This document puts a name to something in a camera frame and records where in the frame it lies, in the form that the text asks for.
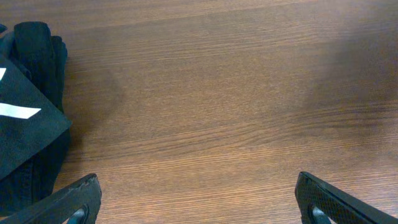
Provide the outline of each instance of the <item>wood surface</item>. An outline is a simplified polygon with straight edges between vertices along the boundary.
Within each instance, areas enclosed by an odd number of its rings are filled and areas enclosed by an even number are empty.
[[[394,0],[1,0],[68,48],[97,223],[300,223],[301,170],[398,217]]]

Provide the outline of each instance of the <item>black cloth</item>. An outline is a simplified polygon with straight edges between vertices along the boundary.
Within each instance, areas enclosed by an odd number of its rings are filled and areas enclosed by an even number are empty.
[[[3,130],[9,132],[9,129],[24,130],[25,133],[29,133],[21,136],[27,139],[25,144],[20,145],[15,145],[13,134],[7,136],[0,134],[0,141],[9,145],[9,147],[1,146],[0,151],[0,164],[2,164],[0,215],[10,215],[52,193],[55,179],[68,151],[70,142],[68,128],[71,123],[62,114],[64,69],[67,59],[67,49],[62,39],[51,37],[49,28],[43,22],[24,22],[14,27],[12,50],[9,55],[3,55],[8,56],[9,60],[4,57],[0,60],[0,67],[7,66],[6,74],[0,81],[0,102],[6,103],[13,98],[13,105],[19,106],[29,101],[30,104],[24,106],[43,108],[25,121],[0,116],[0,133]],[[3,81],[9,83],[10,79],[22,84],[2,85]],[[12,92],[15,92],[16,86],[18,86],[18,97]],[[8,87],[8,95],[1,94],[3,87]],[[34,123],[36,126],[32,126],[32,129],[25,126],[15,126],[13,129],[13,126],[9,125],[9,123],[33,124],[34,121],[40,122]],[[35,133],[34,131],[40,127],[42,129]],[[8,154],[12,154],[18,162],[10,162]],[[8,171],[2,173],[3,164]]]

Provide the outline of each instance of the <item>wooden table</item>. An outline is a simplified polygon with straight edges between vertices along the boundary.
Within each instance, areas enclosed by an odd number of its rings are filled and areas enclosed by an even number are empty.
[[[300,223],[306,170],[398,217],[394,0],[3,1],[68,47],[97,223]]]

